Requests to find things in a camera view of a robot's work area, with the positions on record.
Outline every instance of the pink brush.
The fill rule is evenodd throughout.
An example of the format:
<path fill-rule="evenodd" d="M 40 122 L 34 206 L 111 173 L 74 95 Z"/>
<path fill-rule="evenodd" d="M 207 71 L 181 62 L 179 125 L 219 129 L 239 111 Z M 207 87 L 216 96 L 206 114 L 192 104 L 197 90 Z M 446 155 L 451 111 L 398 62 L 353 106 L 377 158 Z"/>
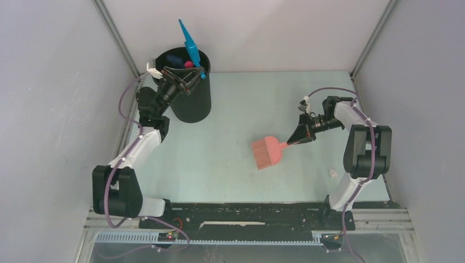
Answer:
<path fill-rule="evenodd" d="M 258 170 L 278 164 L 282 157 L 282 150 L 291 145 L 287 142 L 279 143 L 278 139 L 273 136 L 253 142 L 252 151 Z"/>

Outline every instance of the metal frame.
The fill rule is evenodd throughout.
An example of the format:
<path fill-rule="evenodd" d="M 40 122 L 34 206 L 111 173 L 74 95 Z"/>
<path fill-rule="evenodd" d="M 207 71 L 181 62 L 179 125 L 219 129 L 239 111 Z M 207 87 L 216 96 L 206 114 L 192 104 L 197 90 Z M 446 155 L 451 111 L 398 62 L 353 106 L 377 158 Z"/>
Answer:
<path fill-rule="evenodd" d="M 109 32 L 118 45 L 118 48 L 126 58 L 129 67 L 136 77 L 140 75 L 134 60 L 132 59 L 129 50 L 127 49 L 121 35 L 119 34 L 114 21 L 112 20 L 104 1 L 93 0 L 95 6 L 100 13 L 104 23 L 107 25 Z M 352 70 L 351 77 L 354 83 L 355 91 L 357 90 L 355 77 L 359 73 L 367 55 L 369 54 L 373 44 L 382 31 L 384 24 L 389 19 L 391 13 L 395 9 L 399 0 L 390 0 L 386 6 L 382 17 L 373 31 L 364 51 L 361 53 L 354 69 Z M 133 94 L 133 102 L 129 109 L 128 115 L 135 115 L 135 93 Z M 121 138 L 118 142 L 118 147 L 115 156 L 122 150 L 128 142 L 131 133 L 131 124 L 126 122 L 122 128 Z M 424 262 L 424 259 L 418 253 L 419 246 L 413 225 L 409 217 L 407 209 L 353 209 L 353 217 L 355 220 L 355 231 L 349 233 L 369 234 L 369 233 L 391 233 L 398 234 L 401 240 L 402 248 L 404 250 L 407 263 Z M 90 262 L 92 251 L 95 243 L 110 242 L 110 243 L 145 243 L 151 244 L 157 233 L 166 232 L 166 230 L 146 230 L 139 229 L 138 219 L 129 219 L 121 225 L 118 229 L 109 228 L 105 216 L 89 211 L 84 229 L 81 235 L 79 246 L 76 251 L 75 263 L 88 263 Z M 339 233 L 339 231 L 318 231 L 312 230 L 314 235 L 313 242 L 221 242 L 221 241 L 193 241 L 192 244 L 249 244 L 249 245 L 321 245 L 320 237 L 325 234 Z"/>

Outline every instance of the black trash bin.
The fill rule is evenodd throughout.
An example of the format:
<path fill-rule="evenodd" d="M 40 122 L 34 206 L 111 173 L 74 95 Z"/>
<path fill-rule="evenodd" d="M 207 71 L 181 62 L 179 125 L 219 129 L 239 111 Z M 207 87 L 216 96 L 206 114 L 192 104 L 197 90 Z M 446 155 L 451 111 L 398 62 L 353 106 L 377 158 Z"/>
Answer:
<path fill-rule="evenodd" d="M 205 69 L 205 79 L 200 80 L 195 90 L 189 95 L 179 94 L 171 103 L 176 117 L 187 123 L 199 122 L 208 116 L 212 108 L 212 98 L 210 96 L 210 60 L 204 52 L 199 50 L 200 66 Z M 162 70 L 165 66 L 179 68 L 167 59 L 167 55 L 181 58 L 184 62 L 189 61 L 189 53 L 185 47 L 170 49 L 157 57 L 155 67 Z M 160 85 L 160 80 L 154 78 L 155 84 Z"/>

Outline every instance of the dark blue object in bin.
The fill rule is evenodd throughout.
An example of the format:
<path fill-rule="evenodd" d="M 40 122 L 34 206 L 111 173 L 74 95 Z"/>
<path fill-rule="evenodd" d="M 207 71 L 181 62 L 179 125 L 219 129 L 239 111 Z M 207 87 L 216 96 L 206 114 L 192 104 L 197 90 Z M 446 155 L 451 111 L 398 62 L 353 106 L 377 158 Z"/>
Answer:
<path fill-rule="evenodd" d="M 197 49 L 197 45 L 195 44 L 194 40 L 190 37 L 188 30 L 185 28 L 183 24 L 183 21 L 180 19 L 178 20 L 179 24 L 181 25 L 181 29 L 183 30 L 184 37 L 186 38 L 186 42 L 184 42 L 184 45 L 188 50 L 189 57 L 196 67 L 200 67 L 200 55 L 199 50 Z M 200 73 L 200 77 L 202 77 L 202 79 L 205 79 L 205 73 Z"/>

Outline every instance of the gray wall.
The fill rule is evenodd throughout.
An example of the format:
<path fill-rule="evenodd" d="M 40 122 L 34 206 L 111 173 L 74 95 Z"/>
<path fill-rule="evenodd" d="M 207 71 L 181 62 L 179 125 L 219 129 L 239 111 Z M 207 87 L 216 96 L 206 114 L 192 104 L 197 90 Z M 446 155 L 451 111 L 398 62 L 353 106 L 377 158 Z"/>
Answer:
<path fill-rule="evenodd" d="M 401 1 L 357 84 L 393 130 L 394 197 L 430 262 L 463 262 L 465 2 Z"/>
<path fill-rule="evenodd" d="M 92 1 L 2 1 L 1 262 L 70 262 L 133 78 Z"/>

